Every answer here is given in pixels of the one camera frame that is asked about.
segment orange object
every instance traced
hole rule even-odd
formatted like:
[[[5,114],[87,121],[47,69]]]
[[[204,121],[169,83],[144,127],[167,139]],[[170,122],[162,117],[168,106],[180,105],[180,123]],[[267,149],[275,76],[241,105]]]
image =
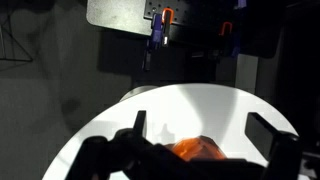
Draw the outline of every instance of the orange object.
[[[185,161],[192,158],[226,159],[217,144],[204,136],[182,140],[173,146],[172,152]]]
[[[224,33],[226,32],[226,27],[229,26],[229,33],[232,32],[232,23],[231,22],[224,22],[222,24],[222,28],[221,28],[221,31],[220,31],[220,36],[224,36]]]
[[[171,17],[170,17],[170,24],[172,24],[172,21],[173,21],[173,16],[174,16],[174,11],[170,8],[164,8],[163,11],[162,11],[162,23],[164,23],[164,17],[165,17],[165,14],[167,11],[170,11],[171,12]]]

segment blue component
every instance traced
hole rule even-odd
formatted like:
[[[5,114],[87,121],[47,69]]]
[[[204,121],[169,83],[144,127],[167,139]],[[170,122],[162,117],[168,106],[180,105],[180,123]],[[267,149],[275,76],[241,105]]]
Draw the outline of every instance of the blue component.
[[[238,8],[247,7],[247,0],[238,0]]]
[[[232,50],[232,54],[231,57],[236,58],[238,57],[238,55],[240,54],[240,33],[234,33],[233,35],[233,50]]]
[[[156,50],[160,47],[162,39],[162,15],[154,14],[152,20],[152,33],[148,43],[148,51]]]

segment white surface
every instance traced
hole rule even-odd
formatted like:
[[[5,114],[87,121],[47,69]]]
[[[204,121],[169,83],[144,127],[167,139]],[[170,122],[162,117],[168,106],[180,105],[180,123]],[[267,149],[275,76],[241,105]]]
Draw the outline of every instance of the white surface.
[[[150,91],[152,89],[156,89],[158,88],[158,86],[141,86],[141,87],[137,87],[129,92],[127,92],[127,94],[125,94],[121,99],[120,101],[124,101],[128,98],[131,98],[133,96],[136,96],[138,94],[141,94],[143,92],[147,92],[147,91]]]
[[[133,127],[138,110],[147,110],[147,139],[152,143],[204,135],[227,157],[262,165],[266,160],[244,134],[248,112],[258,112],[278,130],[297,134],[279,111],[245,91],[206,84],[167,86],[131,97],[98,115],[64,146],[43,179],[64,179],[84,139],[94,135],[112,139],[117,130]],[[123,174],[111,177],[123,179]]]

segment orange clip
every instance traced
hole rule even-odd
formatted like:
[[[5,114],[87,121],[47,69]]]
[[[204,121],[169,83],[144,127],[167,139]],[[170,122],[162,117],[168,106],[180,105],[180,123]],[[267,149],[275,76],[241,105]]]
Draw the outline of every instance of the orange clip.
[[[221,31],[219,33],[220,36],[224,36],[224,33],[226,31],[226,26],[229,26],[229,33],[232,32],[232,23],[231,22],[224,22],[222,24],[222,28],[221,28]]]
[[[163,9],[163,11],[162,11],[162,23],[164,23],[164,17],[166,15],[166,11],[170,11],[171,12],[170,24],[172,24],[174,11],[172,9],[170,9],[170,8],[164,8]]]

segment dark background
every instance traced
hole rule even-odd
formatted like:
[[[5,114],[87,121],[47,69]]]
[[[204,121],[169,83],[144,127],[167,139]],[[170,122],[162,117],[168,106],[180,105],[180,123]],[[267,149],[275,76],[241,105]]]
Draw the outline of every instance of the dark background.
[[[18,2],[0,1],[0,18],[16,8],[5,28],[34,61],[0,61],[0,179],[42,178],[74,133],[134,87],[191,81],[235,85],[235,60],[221,60],[216,72],[208,62],[192,64],[194,72],[185,61],[186,48],[157,52],[152,71],[142,72],[145,42],[90,25],[85,0]],[[259,59],[255,91],[310,144],[320,129],[317,17],[310,11],[288,18],[276,56]],[[8,37],[5,42],[9,56],[25,58]]]

